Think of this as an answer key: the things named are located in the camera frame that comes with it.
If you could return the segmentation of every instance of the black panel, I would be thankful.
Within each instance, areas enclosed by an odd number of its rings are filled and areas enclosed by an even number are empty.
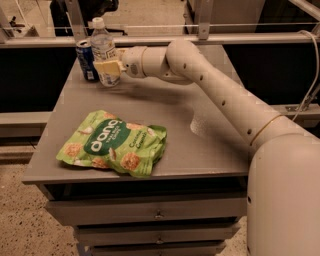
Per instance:
[[[315,76],[310,44],[225,45],[244,86],[268,104],[298,104]]]
[[[0,49],[0,112],[52,111],[75,58],[74,47]]]

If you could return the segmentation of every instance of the cable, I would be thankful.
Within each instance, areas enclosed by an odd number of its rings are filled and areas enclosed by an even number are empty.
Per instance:
[[[292,118],[292,121],[294,121],[297,118],[297,116],[300,114],[301,109],[302,109],[302,107],[304,105],[304,102],[309,97],[313,87],[315,86],[315,84],[316,84],[316,82],[318,81],[318,78],[319,78],[319,65],[320,65],[320,63],[319,63],[319,50],[318,50],[318,44],[317,44],[317,41],[316,41],[316,37],[315,37],[315,35],[313,35],[312,33],[310,33],[309,31],[306,31],[306,30],[301,30],[301,31],[299,31],[299,33],[307,35],[308,37],[311,38],[311,40],[313,42],[315,55],[316,55],[316,74],[315,74],[314,80],[313,80],[308,92],[306,93],[306,95],[304,96],[303,100],[301,101],[295,116]]]

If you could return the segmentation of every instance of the drawer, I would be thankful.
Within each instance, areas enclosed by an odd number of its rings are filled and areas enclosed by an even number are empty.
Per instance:
[[[93,247],[92,256],[213,256],[225,248],[223,242],[173,243],[163,245]]]
[[[173,242],[225,240],[239,230],[237,223],[216,223],[215,219],[168,221],[76,227],[75,236],[89,246],[165,244]]]
[[[246,215],[246,193],[50,201],[46,209],[70,226],[240,217]]]

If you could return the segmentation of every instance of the green chip bag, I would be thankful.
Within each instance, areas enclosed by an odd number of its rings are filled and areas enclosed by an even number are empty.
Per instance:
[[[126,123],[99,110],[90,113],[64,144],[57,160],[148,177],[162,157],[166,128]]]

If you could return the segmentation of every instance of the bottle cap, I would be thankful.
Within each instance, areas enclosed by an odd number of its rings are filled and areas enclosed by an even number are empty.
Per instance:
[[[101,17],[93,18],[92,27],[97,29],[105,28],[104,20]]]

